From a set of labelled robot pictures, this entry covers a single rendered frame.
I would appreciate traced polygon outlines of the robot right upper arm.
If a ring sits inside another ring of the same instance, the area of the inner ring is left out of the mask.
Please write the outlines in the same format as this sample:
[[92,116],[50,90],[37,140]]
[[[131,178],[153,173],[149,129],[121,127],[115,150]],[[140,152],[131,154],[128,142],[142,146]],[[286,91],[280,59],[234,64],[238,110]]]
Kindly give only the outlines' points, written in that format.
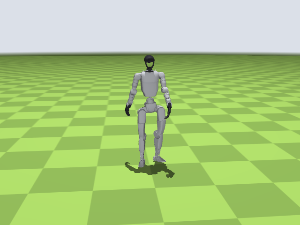
[[142,75],[142,73],[136,73],[134,75],[133,83],[132,83],[132,92],[131,92],[132,95],[136,95],[136,93],[137,93],[136,88],[137,88],[137,85],[138,85],[138,82],[139,82],[138,80],[141,79],[141,75]]

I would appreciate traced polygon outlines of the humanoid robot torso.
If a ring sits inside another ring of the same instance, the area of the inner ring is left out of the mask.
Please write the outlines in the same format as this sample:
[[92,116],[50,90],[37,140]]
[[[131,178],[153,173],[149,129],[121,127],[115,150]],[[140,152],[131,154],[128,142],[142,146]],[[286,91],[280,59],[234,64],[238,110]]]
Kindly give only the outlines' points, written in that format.
[[154,96],[156,96],[158,92],[158,81],[159,81],[159,74],[155,70],[152,70],[153,72],[146,72],[148,70],[143,71],[141,75],[141,90],[143,92],[143,95],[145,97],[148,97],[146,99],[146,102],[144,103],[146,107],[146,113],[153,113],[157,111],[157,104],[154,102]]

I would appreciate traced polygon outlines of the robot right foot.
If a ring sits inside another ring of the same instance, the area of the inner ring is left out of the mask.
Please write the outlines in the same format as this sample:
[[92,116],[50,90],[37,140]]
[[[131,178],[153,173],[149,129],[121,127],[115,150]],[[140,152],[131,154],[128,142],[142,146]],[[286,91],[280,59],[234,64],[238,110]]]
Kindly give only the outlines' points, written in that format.
[[138,167],[144,167],[144,165],[145,165],[145,159],[144,159],[144,161],[143,161],[143,159],[139,162],[139,165],[138,165]]

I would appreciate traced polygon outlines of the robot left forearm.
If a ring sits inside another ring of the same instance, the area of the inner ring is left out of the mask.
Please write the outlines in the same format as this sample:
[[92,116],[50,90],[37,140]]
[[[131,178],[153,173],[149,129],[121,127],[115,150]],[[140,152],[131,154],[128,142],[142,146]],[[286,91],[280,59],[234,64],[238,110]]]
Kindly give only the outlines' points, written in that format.
[[[165,97],[166,104],[168,106],[168,103],[169,102],[171,103],[171,99],[170,99],[170,96],[169,96],[169,91],[164,94],[164,97]],[[171,106],[172,106],[172,103],[171,103]]]

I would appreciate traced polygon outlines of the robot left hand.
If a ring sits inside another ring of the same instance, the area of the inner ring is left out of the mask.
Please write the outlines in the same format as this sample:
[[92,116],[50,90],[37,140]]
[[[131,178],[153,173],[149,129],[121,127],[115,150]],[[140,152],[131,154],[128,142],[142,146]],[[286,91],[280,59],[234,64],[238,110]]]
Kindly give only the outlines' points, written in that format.
[[167,118],[169,117],[170,113],[171,113],[171,108],[172,108],[172,107],[171,107],[171,103],[170,103],[170,102],[168,103],[167,108],[168,108],[168,113],[167,113],[168,115],[165,116],[165,119],[167,119]]

